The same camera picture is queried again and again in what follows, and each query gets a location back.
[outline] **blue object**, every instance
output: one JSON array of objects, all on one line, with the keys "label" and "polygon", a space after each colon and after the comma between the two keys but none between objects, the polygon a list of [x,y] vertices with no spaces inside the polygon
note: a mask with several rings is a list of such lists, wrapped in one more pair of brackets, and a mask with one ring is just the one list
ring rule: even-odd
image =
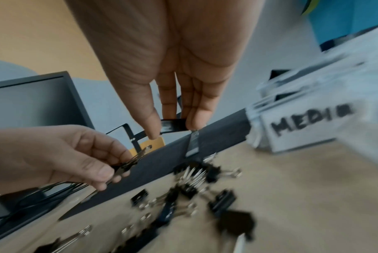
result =
[{"label": "blue object", "polygon": [[322,44],[377,26],[378,0],[320,0],[308,16],[318,43]]}]

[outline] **wall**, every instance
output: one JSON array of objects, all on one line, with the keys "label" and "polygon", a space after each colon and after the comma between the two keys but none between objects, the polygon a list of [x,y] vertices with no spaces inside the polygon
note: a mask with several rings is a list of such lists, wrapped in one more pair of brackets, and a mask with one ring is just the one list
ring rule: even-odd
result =
[{"label": "wall", "polygon": [[[266,0],[245,54],[211,119],[217,121],[254,100],[254,87],[273,68],[296,68],[320,55],[298,0]],[[95,128],[107,132],[131,119],[101,69],[92,49],[62,0],[0,1],[0,80],[67,70]],[[151,83],[161,113],[157,86]],[[187,133],[164,136],[166,143]],[[124,130],[112,134],[132,147]]]}]

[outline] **desk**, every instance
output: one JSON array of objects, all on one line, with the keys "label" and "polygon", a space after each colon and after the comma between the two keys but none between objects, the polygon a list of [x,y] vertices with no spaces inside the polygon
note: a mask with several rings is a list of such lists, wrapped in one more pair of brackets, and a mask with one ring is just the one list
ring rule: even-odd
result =
[{"label": "desk", "polygon": [[[241,167],[238,179],[220,179],[213,189],[233,188],[233,209],[258,219],[256,240],[245,252],[378,253],[378,167],[337,142],[271,155],[246,143],[219,153],[215,164]],[[92,233],[66,252],[106,253],[121,229],[146,212],[129,199],[146,188],[150,197],[173,184],[167,175],[70,218],[55,222],[82,196],[0,241],[0,252],[31,253],[40,245],[74,234],[89,224]],[[221,240],[206,201],[196,198],[197,216],[178,217],[142,252],[220,252]]]}]

